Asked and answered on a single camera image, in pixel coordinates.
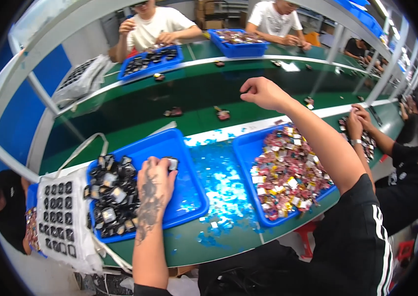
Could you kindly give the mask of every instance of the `battery pile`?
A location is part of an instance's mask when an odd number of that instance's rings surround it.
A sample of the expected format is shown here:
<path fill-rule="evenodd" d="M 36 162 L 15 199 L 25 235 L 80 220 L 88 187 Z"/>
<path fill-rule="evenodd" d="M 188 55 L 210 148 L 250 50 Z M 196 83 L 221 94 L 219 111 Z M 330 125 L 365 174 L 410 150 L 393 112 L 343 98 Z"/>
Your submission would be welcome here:
<path fill-rule="evenodd" d="M 158 64 L 163 59 L 166 61 L 171 61 L 178 56 L 178 51 L 176 48 L 169 49 L 163 48 L 159 52 L 156 52 L 154 49 L 148 50 L 146 56 L 136 56 L 131 60 L 125 68 L 124 75 L 138 72 L 140 70 L 146 69 L 150 66 L 150 63 Z"/>
<path fill-rule="evenodd" d="M 132 159 L 123 156 L 117 161 L 112 154 L 100 156 L 89 175 L 90 185 L 84 188 L 84 198 L 95 199 L 91 215 L 100 237 L 135 232 L 140 200 Z"/>
<path fill-rule="evenodd" d="M 333 185 L 306 139 L 293 124 L 264 139 L 263 153 L 250 170 L 265 217 L 288 217 L 295 208 L 308 211 L 322 189 Z"/>
<path fill-rule="evenodd" d="M 88 60 L 87 62 L 83 63 L 82 65 L 77 66 L 68 76 L 68 78 L 61 84 L 61 86 L 58 88 L 59 90 L 62 90 L 64 87 L 70 85 L 71 83 L 76 82 L 79 80 L 82 76 L 82 74 L 87 70 L 87 68 L 96 60 L 96 58 L 93 58 L 91 60 Z"/>
<path fill-rule="evenodd" d="M 344 116 L 339 120 L 339 128 L 341 129 L 341 131 L 343 132 L 347 131 L 346 124 L 347 124 L 347 117 Z M 348 134 L 343 133 L 343 137 L 349 140 Z M 375 149 L 375 147 L 377 147 L 377 143 L 375 143 L 375 140 L 371 138 L 369 136 L 369 133 L 365 130 L 363 131 L 362 137 L 360 140 L 362 141 L 364 156 L 367 159 L 367 162 L 369 163 L 370 160 L 374 158 L 373 150 Z"/>
<path fill-rule="evenodd" d="M 218 30 L 216 34 L 219 38 L 223 39 L 222 43 L 230 44 L 253 44 L 266 42 L 261 36 L 252 33 L 230 31 L 230 30 Z"/>

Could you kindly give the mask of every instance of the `hand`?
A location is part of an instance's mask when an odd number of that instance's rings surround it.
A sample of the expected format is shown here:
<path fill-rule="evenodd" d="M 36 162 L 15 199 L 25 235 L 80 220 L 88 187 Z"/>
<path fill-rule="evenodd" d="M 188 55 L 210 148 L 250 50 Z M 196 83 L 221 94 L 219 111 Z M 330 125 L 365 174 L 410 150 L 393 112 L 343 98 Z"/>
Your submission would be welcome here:
<path fill-rule="evenodd" d="M 299 38 L 295 35 L 286 35 L 283 39 L 283 45 L 287 46 L 298 46 Z"/>
<path fill-rule="evenodd" d="M 359 118 L 360 123 L 362 123 L 362 127 L 367 132 L 371 132 L 375 129 L 375 127 L 372 124 L 372 120 L 370 119 L 370 114 L 367 112 L 367 110 L 364 109 L 359 104 L 353 104 L 352 107 L 357 108 L 356 111 L 354 111 L 355 115 Z"/>
<path fill-rule="evenodd" d="M 118 29 L 118 32 L 120 35 L 126 36 L 129 32 L 135 30 L 135 20 L 133 18 L 126 19 L 123 21 L 123 23 L 120 25 L 120 28 Z"/>
<path fill-rule="evenodd" d="M 255 103 L 267 110 L 276 110 L 284 113 L 283 104 L 291 97 L 284 92 L 273 81 L 265 77 L 249 78 L 241 86 L 240 92 L 246 92 L 240 95 L 244 101 Z"/>
<path fill-rule="evenodd" d="M 158 38 L 156 39 L 155 44 L 174 43 L 174 41 L 176 41 L 177 38 L 178 38 L 178 33 L 177 32 L 173 32 L 173 33 L 163 32 L 158 36 Z"/>
<path fill-rule="evenodd" d="M 168 175 L 170 162 L 168 159 L 162 160 L 156 157 L 149 157 L 143 162 L 141 170 L 138 172 L 139 198 L 141 201 L 138 209 L 138 222 L 147 225 L 158 219 L 162 221 L 166 205 L 170 202 L 174 190 L 174 181 L 178 171 L 172 171 Z"/>
<path fill-rule="evenodd" d="M 363 127 L 359 120 L 359 116 L 355 114 L 358 109 L 352 108 L 349 118 L 347 119 L 347 131 L 351 140 L 360 140 L 362 137 Z"/>
<path fill-rule="evenodd" d="M 303 47 L 303 50 L 310 50 L 311 49 L 311 44 L 309 42 L 306 42 L 306 41 L 301 41 L 301 46 Z"/>

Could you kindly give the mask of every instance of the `person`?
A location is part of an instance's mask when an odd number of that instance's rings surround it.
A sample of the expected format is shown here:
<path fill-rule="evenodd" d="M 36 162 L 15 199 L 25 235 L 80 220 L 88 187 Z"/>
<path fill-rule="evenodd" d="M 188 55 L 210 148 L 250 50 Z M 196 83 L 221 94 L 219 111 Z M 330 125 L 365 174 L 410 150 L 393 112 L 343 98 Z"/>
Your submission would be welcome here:
<path fill-rule="evenodd" d="M 168 174 L 168 159 L 149 157 L 138 172 L 141 201 L 133 250 L 134 295 L 170 295 L 164 257 L 162 221 L 174 190 L 177 170 Z"/>
<path fill-rule="evenodd" d="M 400 102 L 401 119 L 405 125 L 397 137 L 397 143 L 410 143 L 418 134 L 418 104 L 416 103 L 418 97 L 411 95 L 407 96 L 407 103 Z"/>
<path fill-rule="evenodd" d="M 202 34 L 196 24 L 170 7 L 156 7 L 155 0 L 133 6 L 137 14 L 120 25 L 117 61 L 122 63 L 133 47 L 139 52 L 154 44 L 177 43 Z"/>
<path fill-rule="evenodd" d="M 365 57 L 367 63 L 370 63 L 372 61 L 373 54 L 374 51 L 370 50 L 367 56 Z M 377 61 L 375 61 L 375 68 L 377 68 L 377 70 L 383 73 L 383 71 L 385 70 L 383 68 L 384 65 L 388 65 L 388 61 L 383 56 L 379 55 Z"/>
<path fill-rule="evenodd" d="M 29 181 L 14 171 L 0 172 L 0 233 L 17 251 L 31 254 L 25 239 L 26 197 Z"/>
<path fill-rule="evenodd" d="M 352 107 L 347 122 L 351 139 L 360 139 L 362 130 L 366 130 L 377 147 L 393 159 L 395 171 L 375 182 L 383 226 L 389 235 L 393 235 L 418 219 L 418 147 L 396 143 L 373 126 L 369 113 L 361 105 L 354 104 Z M 360 144 L 354 145 L 356 151 L 360 152 L 361 148 Z M 365 156 L 359 152 L 357 154 L 364 162 Z M 370 171 L 368 166 L 364 167 L 367 172 Z"/>
<path fill-rule="evenodd" d="M 356 60 L 365 62 L 365 51 L 370 50 L 371 46 L 364 39 L 351 38 L 344 48 L 344 54 Z"/>
<path fill-rule="evenodd" d="M 316 248 L 311 262 L 289 256 L 288 247 L 279 245 L 277 240 L 230 257 L 230 262 L 248 256 L 247 260 L 237 263 L 253 265 L 255 262 L 253 268 L 265 271 L 265 275 L 269 273 L 264 269 L 268 264 L 283 269 L 272 269 L 275 272 L 268 277 L 261 275 L 271 283 L 264 285 L 264 289 L 279 289 L 297 295 L 320 295 L 326 291 L 336 295 L 386 295 L 393 256 L 372 182 L 354 150 L 334 128 L 272 81 L 264 77 L 250 78 L 240 92 L 242 100 L 284 113 L 293 121 L 316 152 L 341 197 L 325 213 L 313 233 Z M 135 295 L 169 294 L 164 290 L 168 273 L 161 220 L 164 205 L 173 190 L 175 173 L 168 176 L 167 171 L 166 160 L 151 158 L 138 173 L 142 204 L 133 254 Z M 206 289 L 211 283 L 224 280 L 220 272 L 231 268 L 224 262 L 225 259 L 200 265 L 198 285 L 202 295 L 208 295 Z M 296 284 L 286 285 L 287 278 Z"/>
<path fill-rule="evenodd" d="M 261 1 L 253 8 L 245 31 L 257 33 L 269 42 L 310 50 L 311 44 L 304 38 L 303 27 L 296 13 L 298 7 L 285 0 Z M 288 34 L 291 28 L 296 35 Z"/>

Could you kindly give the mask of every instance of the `red plastic stool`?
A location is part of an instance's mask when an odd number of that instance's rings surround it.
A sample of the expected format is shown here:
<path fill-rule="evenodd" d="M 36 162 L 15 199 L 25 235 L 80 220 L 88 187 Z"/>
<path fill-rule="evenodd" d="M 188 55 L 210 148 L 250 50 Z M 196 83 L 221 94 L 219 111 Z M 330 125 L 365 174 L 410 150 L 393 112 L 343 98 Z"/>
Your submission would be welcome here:
<path fill-rule="evenodd" d="M 398 261 L 402 262 L 403 259 L 409 259 L 411 257 L 411 253 L 413 253 L 413 248 L 415 246 L 415 240 L 408 240 L 398 244 L 399 250 L 397 259 Z"/>
<path fill-rule="evenodd" d="M 295 232 L 297 232 L 301 236 L 301 240 L 303 241 L 304 255 L 301 255 L 302 259 L 313 257 L 313 252 L 311 251 L 307 234 L 313 232 L 317 226 L 318 222 L 311 221 L 295 230 Z"/>

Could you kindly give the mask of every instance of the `fluorescent light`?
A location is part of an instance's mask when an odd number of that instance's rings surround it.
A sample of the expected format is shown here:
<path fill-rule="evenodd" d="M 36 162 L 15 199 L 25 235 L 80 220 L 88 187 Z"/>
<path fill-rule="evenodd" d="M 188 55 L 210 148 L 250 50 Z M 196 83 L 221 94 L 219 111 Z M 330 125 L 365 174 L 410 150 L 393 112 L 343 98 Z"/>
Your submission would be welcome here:
<path fill-rule="evenodd" d="M 393 30 L 393 33 L 395 33 L 395 38 L 400 40 L 400 34 L 398 33 L 398 30 L 396 27 L 391 27 L 391 29 Z"/>
<path fill-rule="evenodd" d="M 385 17 L 389 17 L 387 10 L 385 9 L 385 6 L 380 2 L 380 0 L 375 0 L 375 3 L 377 3 L 378 7 L 380 7 L 380 10 L 383 12 Z"/>
<path fill-rule="evenodd" d="M 403 58 L 405 59 L 405 62 L 407 63 L 407 66 L 410 65 L 410 59 L 408 59 L 407 54 L 403 54 Z"/>

